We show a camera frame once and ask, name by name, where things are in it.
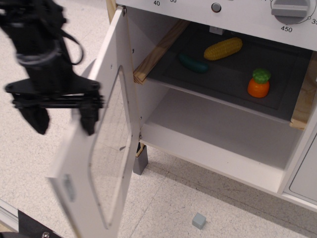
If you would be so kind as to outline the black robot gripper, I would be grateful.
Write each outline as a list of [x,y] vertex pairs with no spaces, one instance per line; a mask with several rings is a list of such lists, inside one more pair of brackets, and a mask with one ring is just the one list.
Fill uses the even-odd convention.
[[37,133],[44,135],[49,127],[45,108],[79,108],[83,129],[89,136],[95,133],[98,109],[104,105],[98,82],[74,73],[74,63],[67,53],[16,57],[29,77],[7,84],[5,91],[12,95],[12,103]]

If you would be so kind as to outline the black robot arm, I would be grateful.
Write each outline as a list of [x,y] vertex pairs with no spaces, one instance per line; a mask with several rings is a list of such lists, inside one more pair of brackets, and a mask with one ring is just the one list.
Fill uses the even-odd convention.
[[14,106],[39,134],[48,129],[48,109],[78,109],[83,129],[94,134],[103,107],[101,86],[73,71],[64,42],[70,35],[62,29],[66,23],[62,6],[52,0],[3,0],[0,9],[0,27],[28,74],[5,87]]

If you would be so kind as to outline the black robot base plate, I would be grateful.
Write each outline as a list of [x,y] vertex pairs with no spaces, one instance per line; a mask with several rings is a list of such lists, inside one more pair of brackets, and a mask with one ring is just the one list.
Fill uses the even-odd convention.
[[61,238],[55,231],[18,210],[18,232],[28,238]]

